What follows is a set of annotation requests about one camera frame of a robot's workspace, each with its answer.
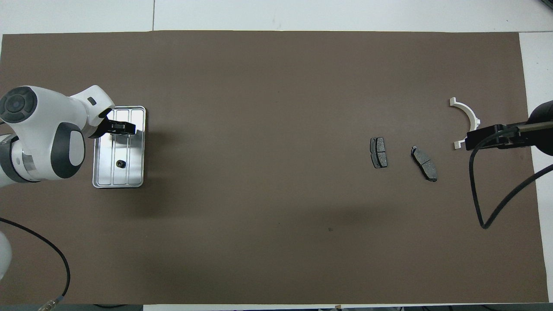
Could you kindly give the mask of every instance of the black cable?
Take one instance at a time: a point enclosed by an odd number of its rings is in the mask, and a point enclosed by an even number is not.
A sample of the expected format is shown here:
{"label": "black cable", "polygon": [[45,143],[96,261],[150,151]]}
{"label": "black cable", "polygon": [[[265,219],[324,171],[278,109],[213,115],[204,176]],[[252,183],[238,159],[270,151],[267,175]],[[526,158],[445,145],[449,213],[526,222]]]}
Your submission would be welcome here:
{"label": "black cable", "polygon": [[505,134],[515,133],[517,131],[518,131],[518,128],[513,127],[513,128],[505,129],[503,131],[499,131],[495,134],[492,134],[492,135],[486,137],[483,141],[479,142],[476,145],[476,147],[474,148],[474,150],[471,153],[470,159],[468,160],[468,174],[469,174],[469,177],[471,179],[472,199],[474,201],[474,207],[476,208],[476,215],[478,216],[478,222],[480,223],[480,227],[482,227],[484,229],[487,229],[491,226],[492,222],[495,220],[495,218],[497,217],[499,212],[501,212],[501,210],[505,207],[505,205],[507,205],[507,203],[509,203],[509,201],[511,201],[511,199],[515,195],[517,195],[518,192],[520,192],[522,189],[524,189],[526,186],[531,184],[536,179],[542,177],[543,175],[545,175],[545,174],[547,174],[547,173],[549,173],[550,171],[553,170],[553,164],[552,164],[552,165],[540,170],[539,172],[535,173],[534,175],[526,178],[522,183],[520,183],[518,186],[516,186],[513,190],[511,190],[511,192],[507,196],[505,196],[503,198],[503,200],[499,203],[499,205],[497,205],[495,210],[492,212],[492,214],[490,215],[488,220],[486,222],[484,222],[484,220],[482,219],[482,212],[480,211],[480,205],[478,203],[478,196],[476,194],[476,185],[474,183],[474,157],[476,156],[476,153],[482,147],[484,147],[484,145],[486,145],[488,142],[490,142],[491,140],[493,140],[493,139],[495,139],[499,136],[505,135]]}
{"label": "black cable", "polygon": [[56,253],[58,253],[58,255],[60,255],[61,260],[64,261],[65,272],[66,272],[65,288],[64,288],[64,292],[61,294],[61,296],[64,297],[65,294],[67,293],[67,290],[69,289],[69,282],[71,281],[71,272],[69,271],[69,264],[67,262],[67,259],[65,258],[65,255],[60,251],[60,249],[57,246],[55,246],[52,242],[50,242],[47,238],[45,238],[44,236],[34,232],[33,230],[31,230],[31,229],[29,229],[29,228],[27,228],[23,225],[18,224],[17,222],[13,222],[11,220],[7,220],[7,219],[2,218],[2,217],[0,217],[0,221],[5,222],[8,225],[12,225],[14,227],[17,227],[17,228],[19,228],[23,231],[26,231],[26,232],[36,236],[37,238],[41,239],[44,243],[48,244],[48,246],[53,248],[54,251],[56,251]]}
{"label": "black cable", "polygon": [[104,309],[114,309],[114,308],[124,307],[127,304],[104,305],[104,304],[96,304],[95,303],[94,305],[97,306],[97,307],[100,307],[100,308],[104,308]]}

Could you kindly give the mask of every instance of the screw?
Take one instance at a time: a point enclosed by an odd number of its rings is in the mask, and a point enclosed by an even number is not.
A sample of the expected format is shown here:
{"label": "screw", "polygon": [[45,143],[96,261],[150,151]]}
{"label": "screw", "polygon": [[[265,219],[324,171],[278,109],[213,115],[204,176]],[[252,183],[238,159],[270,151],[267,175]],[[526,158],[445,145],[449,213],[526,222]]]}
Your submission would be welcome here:
{"label": "screw", "polygon": [[115,166],[117,166],[119,168],[125,168],[125,167],[127,167],[127,162],[125,162],[123,160],[117,160],[117,162],[115,162]]}

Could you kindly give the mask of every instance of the cable connector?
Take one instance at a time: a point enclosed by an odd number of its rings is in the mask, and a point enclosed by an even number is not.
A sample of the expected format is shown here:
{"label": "cable connector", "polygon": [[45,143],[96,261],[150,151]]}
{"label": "cable connector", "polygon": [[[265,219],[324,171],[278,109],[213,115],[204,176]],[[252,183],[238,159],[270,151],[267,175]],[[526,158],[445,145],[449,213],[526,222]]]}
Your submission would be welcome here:
{"label": "cable connector", "polygon": [[38,309],[38,311],[51,311],[54,310],[55,307],[58,306],[58,304],[63,300],[63,296],[59,296],[56,299],[50,300],[47,303],[43,304],[42,307]]}

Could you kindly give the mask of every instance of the white table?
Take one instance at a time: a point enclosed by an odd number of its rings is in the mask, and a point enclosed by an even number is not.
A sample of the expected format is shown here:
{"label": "white table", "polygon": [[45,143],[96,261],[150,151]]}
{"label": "white table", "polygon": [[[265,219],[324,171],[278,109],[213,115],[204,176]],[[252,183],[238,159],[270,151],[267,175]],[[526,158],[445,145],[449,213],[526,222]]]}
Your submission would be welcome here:
{"label": "white table", "polygon": [[[152,30],[518,32],[528,112],[553,100],[553,10],[539,0],[0,0],[0,34]],[[553,163],[553,158],[534,147],[532,159],[535,171]],[[548,191],[553,189],[553,175],[538,179],[536,185],[547,287],[553,302],[553,194]],[[334,306],[150,305],[144,310]],[[376,306],[380,305],[343,304],[342,308]]]}

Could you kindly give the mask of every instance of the black brake pad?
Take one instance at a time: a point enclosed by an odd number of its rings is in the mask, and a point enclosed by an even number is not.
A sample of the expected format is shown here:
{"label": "black brake pad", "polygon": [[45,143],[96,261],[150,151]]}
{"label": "black brake pad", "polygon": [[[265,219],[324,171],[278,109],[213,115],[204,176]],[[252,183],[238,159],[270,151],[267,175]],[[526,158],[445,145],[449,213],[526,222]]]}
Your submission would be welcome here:
{"label": "black brake pad", "polygon": [[371,138],[371,160],[373,161],[374,168],[384,168],[388,166],[384,137]]}
{"label": "black brake pad", "polygon": [[424,174],[427,180],[436,182],[438,180],[438,172],[436,166],[430,157],[417,146],[413,146],[411,149],[411,156],[420,167],[420,170]]}

